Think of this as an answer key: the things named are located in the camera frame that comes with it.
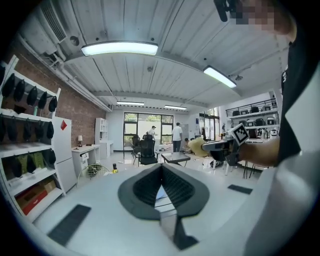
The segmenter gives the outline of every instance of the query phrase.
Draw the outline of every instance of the black table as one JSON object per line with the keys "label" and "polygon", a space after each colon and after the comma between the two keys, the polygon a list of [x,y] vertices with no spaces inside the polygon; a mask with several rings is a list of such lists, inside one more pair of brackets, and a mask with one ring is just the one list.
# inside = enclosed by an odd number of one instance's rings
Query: black table
{"label": "black table", "polygon": [[161,154],[161,156],[163,157],[164,162],[170,164],[180,165],[179,162],[185,161],[184,167],[186,167],[187,162],[191,159],[190,156],[187,156],[181,152],[163,153]]}

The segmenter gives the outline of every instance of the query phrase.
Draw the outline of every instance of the floor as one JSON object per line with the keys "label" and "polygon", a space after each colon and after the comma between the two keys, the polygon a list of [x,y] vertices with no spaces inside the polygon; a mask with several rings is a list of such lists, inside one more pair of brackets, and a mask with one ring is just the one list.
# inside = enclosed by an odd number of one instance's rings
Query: floor
{"label": "floor", "polygon": [[[191,159],[186,163],[186,168],[193,169],[199,172],[206,172],[210,173],[213,176],[222,176],[225,179],[229,178],[243,178],[244,174],[244,168],[239,166],[237,168],[233,168],[232,171],[229,171],[228,175],[225,175],[226,166],[219,166],[216,167],[215,170],[210,166],[210,162],[213,160],[211,157],[199,157],[194,154],[186,153]],[[123,152],[114,152],[109,158],[103,159],[100,161],[103,166],[106,167],[104,171],[98,172],[98,174],[94,177],[88,177],[88,176],[80,176],[78,184],[74,186],[72,189],[70,189],[68,193],[71,193],[72,191],[75,191],[77,188],[85,185],[87,182],[93,181],[94,179],[99,179],[101,176],[103,176],[106,172],[112,172],[113,170],[113,164],[116,164],[117,170],[119,172],[122,171],[128,171],[132,170],[133,168],[138,168],[138,159],[135,160],[131,154],[131,152],[127,151],[123,154]],[[161,152],[158,155],[158,162],[164,163],[164,159],[161,157]],[[255,173],[251,174],[250,180],[251,181],[258,181],[260,177],[261,172],[255,171]],[[247,177],[249,179],[250,170],[248,170]]]}

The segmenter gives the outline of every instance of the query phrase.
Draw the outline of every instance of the black curved object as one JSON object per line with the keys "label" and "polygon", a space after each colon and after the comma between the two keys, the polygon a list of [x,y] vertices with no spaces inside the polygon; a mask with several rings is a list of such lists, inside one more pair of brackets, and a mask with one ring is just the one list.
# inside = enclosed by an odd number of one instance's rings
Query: black curved object
{"label": "black curved object", "polygon": [[156,164],[124,181],[118,189],[122,206],[133,216],[144,220],[160,220],[155,209],[156,196],[163,186],[177,211],[177,217],[197,215],[209,199],[209,189],[202,182],[164,164]]}

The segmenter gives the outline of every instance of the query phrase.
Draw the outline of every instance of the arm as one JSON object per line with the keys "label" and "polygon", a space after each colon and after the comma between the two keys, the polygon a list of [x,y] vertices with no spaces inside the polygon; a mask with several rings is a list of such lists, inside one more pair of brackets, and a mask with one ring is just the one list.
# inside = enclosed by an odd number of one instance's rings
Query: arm
{"label": "arm", "polygon": [[277,163],[280,138],[265,143],[245,143],[240,147],[239,161],[246,160],[261,166]]}

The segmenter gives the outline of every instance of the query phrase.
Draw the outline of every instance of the ceiling light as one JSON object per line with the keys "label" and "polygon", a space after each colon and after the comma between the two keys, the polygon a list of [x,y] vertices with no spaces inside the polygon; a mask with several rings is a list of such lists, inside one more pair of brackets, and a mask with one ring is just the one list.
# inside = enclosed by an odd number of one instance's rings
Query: ceiling light
{"label": "ceiling light", "polygon": [[117,101],[116,103],[118,103],[119,105],[139,105],[139,106],[144,105],[143,102],[130,102],[130,101]]}
{"label": "ceiling light", "polygon": [[85,56],[112,53],[156,55],[157,50],[158,45],[155,43],[117,41],[88,44],[81,48]]}
{"label": "ceiling light", "polygon": [[168,106],[168,105],[165,105],[164,108],[165,109],[175,109],[175,110],[186,110],[187,109],[186,107],[182,107],[182,106]]}
{"label": "ceiling light", "polygon": [[207,66],[204,69],[203,73],[209,75],[210,77],[217,79],[218,81],[220,81],[221,83],[225,84],[226,86],[228,86],[230,88],[234,88],[237,86],[232,80],[230,80],[224,74],[221,74],[220,72],[215,70],[212,66]]}

